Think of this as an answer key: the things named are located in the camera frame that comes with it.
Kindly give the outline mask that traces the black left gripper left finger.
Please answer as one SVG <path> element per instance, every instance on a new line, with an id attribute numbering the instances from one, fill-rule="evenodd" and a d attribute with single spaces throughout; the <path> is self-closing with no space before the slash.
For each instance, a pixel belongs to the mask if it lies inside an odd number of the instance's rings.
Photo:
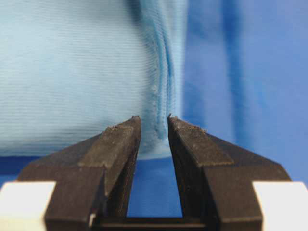
<path id="1" fill-rule="evenodd" d="M 87 231 L 124 218 L 141 141 L 141 119 L 30 162 L 0 190 L 3 231 Z"/>

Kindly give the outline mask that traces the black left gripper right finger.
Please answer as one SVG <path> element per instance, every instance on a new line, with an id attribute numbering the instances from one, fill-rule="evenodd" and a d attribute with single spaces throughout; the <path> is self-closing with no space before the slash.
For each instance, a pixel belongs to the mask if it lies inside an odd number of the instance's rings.
<path id="1" fill-rule="evenodd" d="M 308 191 L 282 165 L 169 116 L 184 217 L 211 231 L 305 231 Z"/>

